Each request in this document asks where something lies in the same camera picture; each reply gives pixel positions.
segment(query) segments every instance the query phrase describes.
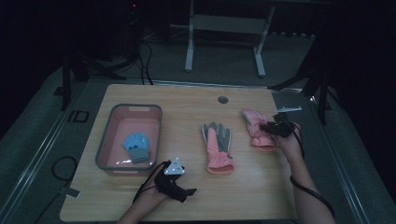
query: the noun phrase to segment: white desk frame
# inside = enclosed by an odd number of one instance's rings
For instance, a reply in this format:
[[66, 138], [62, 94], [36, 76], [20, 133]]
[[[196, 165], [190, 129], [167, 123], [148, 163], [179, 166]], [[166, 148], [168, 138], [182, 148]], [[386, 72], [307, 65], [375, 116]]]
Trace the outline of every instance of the white desk frame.
[[275, 6], [271, 6], [266, 20], [210, 16], [210, 15], [194, 14], [194, 0], [191, 0], [189, 45], [187, 48], [185, 71], [186, 72], [192, 71], [192, 60], [194, 54], [194, 40], [193, 40], [194, 30], [237, 32], [237, 33], [261, 35], [260, 43], [253, 48], [253, 53], [256, 59], [258, 75], [259, 77], [264, 77], [265, 69], [264, 69], [264, 64], [262, 62], [262, 47], [264, 45], [265, 37], [267, 37], [268, 35], [268, 30], [271, 24], [271, 20], [274, 16], [275, 8], [276, 8]]

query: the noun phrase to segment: glove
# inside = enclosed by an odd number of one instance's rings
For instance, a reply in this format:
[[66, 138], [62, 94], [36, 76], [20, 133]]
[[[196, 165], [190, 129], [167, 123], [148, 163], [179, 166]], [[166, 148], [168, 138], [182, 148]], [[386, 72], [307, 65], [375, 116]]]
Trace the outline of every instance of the glove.
[[260, 151], [270, 152], [277, 149], [276, 141], [269, 133], [260, 129], [260, 124], [267, 124], [267, 117], [256, 110], [244, 109], [244, 116], [247, 119], [247, 131], [252, 137], [251, 145]]
[[149, 139], [144, 133], [132, 133], [122, 142], [128, 151], [132, 163], [147, 162], [149, 160]]
[[230, 157], [231, 131], [222, 124], [212, 122], [202, 126], [202, 134], [206, 143], [207, 167], [213, 175], [225, 175], [233, 171], [233, 160]]

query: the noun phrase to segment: blue glove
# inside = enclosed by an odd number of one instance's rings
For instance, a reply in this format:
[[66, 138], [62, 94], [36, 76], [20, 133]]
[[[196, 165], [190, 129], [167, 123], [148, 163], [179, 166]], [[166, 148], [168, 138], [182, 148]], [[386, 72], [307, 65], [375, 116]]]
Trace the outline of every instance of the blue glove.
[[128, 151], [132, 163], [147, 162], [149, 160], [149, 139], [144, 133], [129, 134], [122, 146]]

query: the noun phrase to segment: person's right hand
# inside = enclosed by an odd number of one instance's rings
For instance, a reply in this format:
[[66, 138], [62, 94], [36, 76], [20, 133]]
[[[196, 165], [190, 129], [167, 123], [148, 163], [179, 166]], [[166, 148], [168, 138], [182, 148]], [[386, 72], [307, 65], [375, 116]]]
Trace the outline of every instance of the person's right hand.
[[[294, 125], [294, 131], [296, 132], [298, 138], [301, 141], [300, 125], [295, 122]], [[294, 133], [289, 135], [287, 138], [283, 138], [279, 135], [272, 135], [272, 137], [279, 144], [280, 149], [282, 150], [289, 163], [296, 160], [301, 160], [303, 158], [302, 149]]]

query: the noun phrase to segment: dark background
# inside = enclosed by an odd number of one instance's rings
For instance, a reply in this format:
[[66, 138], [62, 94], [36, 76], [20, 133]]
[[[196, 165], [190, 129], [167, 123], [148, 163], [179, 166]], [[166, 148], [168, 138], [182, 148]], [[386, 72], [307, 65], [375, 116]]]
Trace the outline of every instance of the dark background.
[[[197, 10], [264, 17], [257, 1], [196, 1]], [[338, 93], [393, 199], [396, 198], [396, 3], [345, 0], [313, 6], [278, 3], [271, 32], [317, 35], [304, 66], [325, 62]], [[188, 24], [189, 1], [2, 1], [0, 3], [0, 137], [12, 125], [44, 80], [77, 48], [108, 59], [131, 20], [169, 36], [169, 24]]]

